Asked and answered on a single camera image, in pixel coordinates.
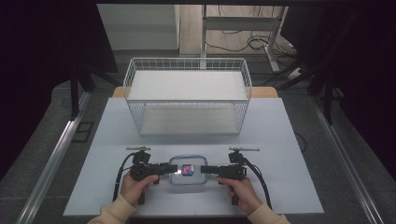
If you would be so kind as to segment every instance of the gray floor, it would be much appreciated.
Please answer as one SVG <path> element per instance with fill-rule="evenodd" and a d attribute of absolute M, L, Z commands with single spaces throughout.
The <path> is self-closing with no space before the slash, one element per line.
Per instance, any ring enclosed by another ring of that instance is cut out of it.
<path fill-rule="evenodd" d="M 269 64 L 262 57 L 249 56 L 246 59 L 251 73 L 263 73 L 252 76 L 255 85 L 259 85 L 265 79 L 273 76 L 267 72 Z M 126 67 L 126 63 L 119 63 L 120 75 L 113 74 L 112 76 L 123 80 Z M 115 89 L 114 86 L 101 78 L 92 77 L 97 87 L 92 93 L 88 110 L 82 119 L 82 122 L 92 124 L 92 133 L 88 136 L 87 142 L 71 143 L 44 202 L 38 210 L 34 223 L 86 223 L 90 219 L 90 217 L 63 217 L 62 213 L 88 153 L 106 100 Z M 311 98 L 306 94 L 307 83 L 309 80 L 286 91 L 280 91 L 279 97 L 284 101 L 294 131 L 306 141 L 306 150 L 303 152 L 304 159 L 325 213 L 304 216 L 287 215 L 287 217 L 293 223 L 369 223 L 329 139 L 323 132 Z M 47 114 L 22 154 L 0 182 L 0 222 L 2 224 L 15 223 L 55 148 L 69 119 L 69 91 L 67 82 L 54 89 L 52 103 Z M 334 102 L 332 106 L 333 127 L 341 137 L 363 183 L 374 198 L 382 217 L 386 220 L 385 223 L 396 223 L 396 184 L 394 180 L 349 123 L 338 103 Z M 83 140 L 87 137 L 84 134 L 78 133 L 74 139 Z M 304 148 L 303 139 L 297 135 L 296 138 L 301 148 Z"/>

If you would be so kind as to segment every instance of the wall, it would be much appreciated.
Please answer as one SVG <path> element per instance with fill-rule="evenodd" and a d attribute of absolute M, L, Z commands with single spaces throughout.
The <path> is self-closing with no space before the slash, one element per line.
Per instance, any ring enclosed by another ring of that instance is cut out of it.
<path fill-rule="evenodd" d="M 113 50 L 178 49 L 178 6 L 97 6 Z"/>

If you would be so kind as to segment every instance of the black cloth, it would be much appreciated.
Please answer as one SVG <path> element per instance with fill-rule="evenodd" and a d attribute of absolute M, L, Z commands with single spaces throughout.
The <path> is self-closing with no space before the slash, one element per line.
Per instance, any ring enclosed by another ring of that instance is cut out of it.
<path fill-rule="evenodd" d="M 0 1 L 0 176 L 43 118 L 55 86 L 76 67 L 117 72 L 97 6 L 90 1 Z"/>

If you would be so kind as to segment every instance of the black curtain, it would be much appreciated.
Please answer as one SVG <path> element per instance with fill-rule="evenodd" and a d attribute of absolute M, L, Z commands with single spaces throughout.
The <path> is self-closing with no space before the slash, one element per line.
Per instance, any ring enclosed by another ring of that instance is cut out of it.
<path fill-rule="evenodd" d="M 77 67 L 117 72 L 117 66 L 94 2 L 1 1 L 0 27 L 3 177 L 43 118 L 55 86 Z"/>
<path fill-rule="evenodd" d="M 396 5 L 367 4 L 338 52 L 341 107 L 396 179 Z"/>

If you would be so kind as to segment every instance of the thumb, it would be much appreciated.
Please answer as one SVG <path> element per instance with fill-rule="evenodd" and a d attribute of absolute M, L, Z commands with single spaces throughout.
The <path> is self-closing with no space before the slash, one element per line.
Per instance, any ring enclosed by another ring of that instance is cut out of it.
<path fill-rule="evenodd" d="M 157 179 L 158 179 L 157 175 L 149 175 L 148 177 L 142 179 L 141 181 L 137 182 L 134 185 L 137 186 L 140 190 L 143 190 L 147 185 L 151 184 Z"/>

